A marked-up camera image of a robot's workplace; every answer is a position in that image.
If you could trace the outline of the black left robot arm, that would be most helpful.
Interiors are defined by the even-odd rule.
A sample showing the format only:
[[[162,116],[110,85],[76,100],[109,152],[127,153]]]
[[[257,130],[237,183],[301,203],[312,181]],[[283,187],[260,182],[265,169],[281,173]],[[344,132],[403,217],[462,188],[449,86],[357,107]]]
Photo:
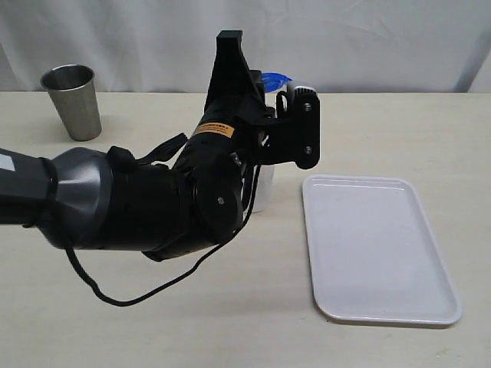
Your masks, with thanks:
[[[75,147],[53,159],[1,152],[1,222],[35,227],[56,248],[139,251],[164,261],[221,244],[243,225],[265,134],[259,72],[242,32],[223,30],[203,116],[137,158]]]

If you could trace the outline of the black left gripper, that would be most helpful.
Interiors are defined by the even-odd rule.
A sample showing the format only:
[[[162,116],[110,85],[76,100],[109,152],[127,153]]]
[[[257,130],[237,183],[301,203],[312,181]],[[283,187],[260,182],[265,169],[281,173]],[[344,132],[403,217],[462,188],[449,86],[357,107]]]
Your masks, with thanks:
[[[216,56],[209,82],[203,121],[241,120],[261,126],[275,116],[259,89],[260,73],[252,71],[242,53],[242,31],[222,30],[216,36]]]

